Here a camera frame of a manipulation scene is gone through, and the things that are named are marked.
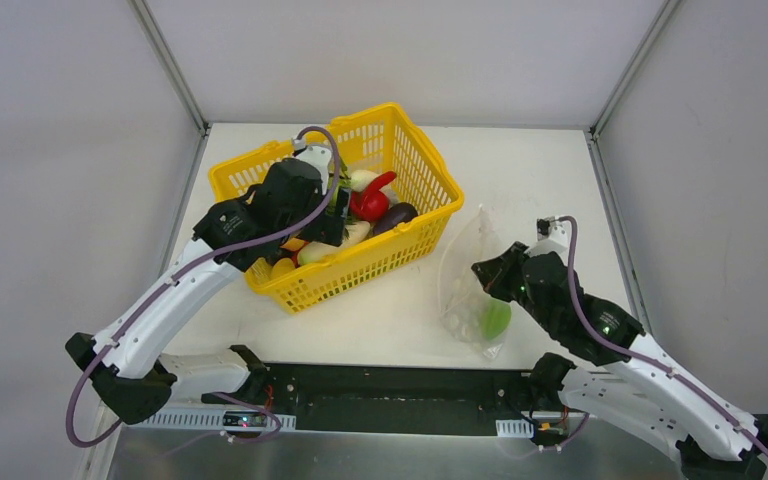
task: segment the yellow fruit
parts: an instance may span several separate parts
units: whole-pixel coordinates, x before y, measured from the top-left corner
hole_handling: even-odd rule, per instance
[[[296,265],[291,259],[282,258],[281,260],[275,262],[275,265],[272,266],[272,273],[269,275],[269,278],[275,280],[276,278],[284,276],[295,269]]]
[[[291,252],[296,252],[298,250],[301,250],[302,247],[304,247],[307,244],[304,240],[300,240],[298,238],[291,238],[287,240],[287,243],[284,245],[281,245],[281,248],[287,249]]]

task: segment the metal frame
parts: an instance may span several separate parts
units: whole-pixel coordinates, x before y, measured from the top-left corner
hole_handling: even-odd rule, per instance
[[[651,332],[652,324],[649,321],[649,315],[646,312],[646,305],[643,301],[643,293],[637,281],[637,273],[634,269],[634,262],[632,261],[631,251],[625,235],[625,224],[622,219],[619,202],[611,187],[610,175],[606,170],[605,163],[602,161],[598,142],[594,140],[593,135],[590,133],[585,133],[585,138],[587,140],[587,149],[590,151],[590,159],[593,162],[593,171],[596,173],[596,180],[599,183],[602,206],[608,215],[608,227],[611,229],[614,249],[617,252],[617,260],[620,263],[620,273],[623,276],[631,314],[643,324],[643,328],[646,331]]]
[[[605,127],[610,122],[620,101],[634,83],[637,74],[646,63],[646,60],[652,53],[658,39],[661,38],[661,34],[669,24],[670,20],[672,20],[676,10],[683,1],[684,0],[664,0],[661,9],[658,11],[658,14],[646,31],[646,35],[644,35],[643,40],[640,42],[640,45],[637,47],[637,50],[635,50],[631,60],[623,71],[622,76],[620,76],[619,82],[617,82],[616,87],[614,87],[613,92],[611,92],[611,96],[602,108],[599,118],[590,130],[585,132],[587,148],[590,150],[590,159],[593,162],[593,170],[596,173],[596,179],[599,182],[599,193],[602,196],[602,204],[605,208],[605,213],[608,215],[608,226],[611,229],[611,236],[614,240],[614,248],[616,249],[620,263],[624,280],[623,283],[625,283],[631,313],[637,317],[646,330],[650,332],[652,331],[652,324],[649,320],[649,315],[646,312],[646,304],[643,299],[642,289],[640,288],[637,272],[634,268],[634,261],[632,260],[631,250],[629,249],[628,239],[625,234],[625,222],[623,221],[619,201],[611,186],[611,175],[605,165],[599,148],[599,139],[602,132],[605,130]]]
[[[617,86],[614,87],[611,96],[608,97],[608,102],[605,103],[604,108],[602,108],[599,118],[590,129],[594,140],[599,140],[599,136],[602,134],[602,131],[605,130],[605,126],[614,114],[617,104],[622,100],[632,81],[637,77],[637,73],[646,62],[646,59],[649,58],[649,54],[652,52],[652,48],[655,46],[658,38],[660,38],[664,28],[667,26],[670,19],[672,19],[676,9],[683,1],[684,0],[665,0],[661,5],[661,9],[655,16],[655,20],[652,21],[652,25],[650,25],[649,30],[646,31],[646,35],[643,36],[643,41],[640,42],[640,45],[637,47],[637,50],[635,50],[634,55],[631,56],[631,60],[625,67],[625,71],[623,71],[620,81],[617,83]]]
[[[175,57],[172,55],[166,39],[163,38],[163,33],[160,31],[160,27],[157,25],[157,21],[154,19],[154,15],[152,15],[146,0],[128,0],[128,3],[134,10],[134,16],[140,22],[140,26],[143,27],[148,43],[151,44],[151,48],[154,50],[155,55],[157,55],[160,66],[163,67],[166,75],[169,76],[172,88],[175,89],[175,93],[178,94],[181,103],[184,104],[184,108],[196,124],[199,133],[205,136],[208,128],[207,120],[205,120],[204,114],[202,114],[193,96],[193,92],[190,90],[189,85],[187,85],[184,74],[181,73],[181,68],[178,66],[178,62],[175,61]]]
[[[99,402],[93,438],[110,428],[116,420],[113,411]],[[73,480],[105,480],[110,471],[110,465],[113,463],[113,454],[116,451],[121,433],[122,430],[117,429],[107,440],[94,447],[84,449],[81,460],[72,475]]]
[[[242,412],[239,407],[233,405],[167,405],[148,420],[131,425],[130,428],[148,428],[162,430],[199,430],[216,432],[264,432],[275,428],[274,422],[269,419],[266,427],[240,427],[223,424],[223,418],[228,412]],[[281,432],[296,431],[296,417],[293,415],[276,415],[281,420]],[[557,414],[553,412],[552,420]],[[579,414],[572,414],[572,418],[581,418]],[[525,420],[496,420],[496,436],[503,438],[533,438],[534,426]]]
[[[196,176],[198,175],[198,169],[201,166],[201,159],[204,156],[204,149],[207,147],[207,139],[210,136],[210,127],[208,127],[201,138],[199,138],[198,147],[196,148],[195,157],[193,157],[190,169],[187,172],[187,179],[184,183],[183,191],[181,192],[181,200],[175,207],[174,220],[172,221],[172,230],[169,232],[169,238],[166,241],[166,245],[163,246],[163,254],[160,259],[160,265],[157,266],[157,276],[160,277],[169,267],[169,262],[172,261],[172,255],[175,250],[175,242],[178,240],[177,233],[181,228],[181,222],[184,220],[184,213],[187,211],[187,203],[190,201],[190,195],[193,193],[193,185],[196,182]]]

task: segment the eggplant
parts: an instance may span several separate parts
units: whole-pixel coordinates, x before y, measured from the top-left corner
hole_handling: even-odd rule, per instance
[[[388,230],[396,228],[396,225],[400,223],[407,223],[418,217],[419,213],[416,211],[416,207],[408,202],[401,202],[390,207],[381,218],[378,219],[378,223],[372,227],[372,236],[380,235]]]

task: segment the toy vegetable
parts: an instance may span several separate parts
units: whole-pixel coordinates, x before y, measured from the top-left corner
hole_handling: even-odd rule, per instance
[[[416,208],[407,202],[397,203],[378,219],[378,223],[372,227],[372,236],[380,235],[392,230],[400,223],[407,223],[419,215]]]
[[[374,222],[381,218],[390,208],[390,200],[381,189],[396,179],[396,172],[387,172],[379,175],[364,189],[363,193],[352,193],[349,208],[352,213],[367,222]]]
[[[367,234],[369,234],[370,227],[371,225],[368,222],[357,222],[352,225],[346,225],[346,230],[348,230],[349,236],[343,240],[343,243],[339,247],[334,247],[325,243],[310,242],[298,251],[299,265],[318,262],[326,255],[342,252],[349,247],[357,245],[366,238]]]
[[[378,174],[369,170],[355,170],[349,174],[349,184],[353,192],[362,192],[366,187],[378,178]]]
[[[272,267],[272,272],[269,274],[269,278],[275,280],[282,277],[296,269],[296,265],[289,258],[282,258],[278,260]]]

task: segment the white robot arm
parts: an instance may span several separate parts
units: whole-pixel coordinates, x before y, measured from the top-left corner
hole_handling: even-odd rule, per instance
[[[309,127],[293,145],[303,147]],[[170,399],[199,399],[205,393],[235,392],[253,369],[263,364],[244,346],[216,354],[174,356],[163,349],[216,292],[239,278],[259,258],[279,251],[296,235],[340,245],[350,191],[340,188],[334,208],[326,207],[337,182],[324,191],[323,171],[339,154],[319,145],[295,152],[273,164],[262,183],[245,195],[213,205],[194,227],[193,238],[180,257],[120,318],[95,335],[76,333],[66,350],[83,370],[70,399],[67,434],[75,445],[87,447],[105,435],[84,442],[74,434],[72,415],[86,381],[102,401],[126,424],[139,423],[157,413]]]
[[[474,264],[473,272],[491,296],[516,301],[554,340],[620,381],[546,354],[532,371],[533,383],[679,461],[689,478],[761,478],[766,467],[758,454],[768,453],[768,415],[726,402],[620,307],[585,294],[572,265],[561,258],[569,249],[574,261],[575,231],[568,233],[566,222],[576,228],[571,217],[538,221],[532,247],[517,242]]]

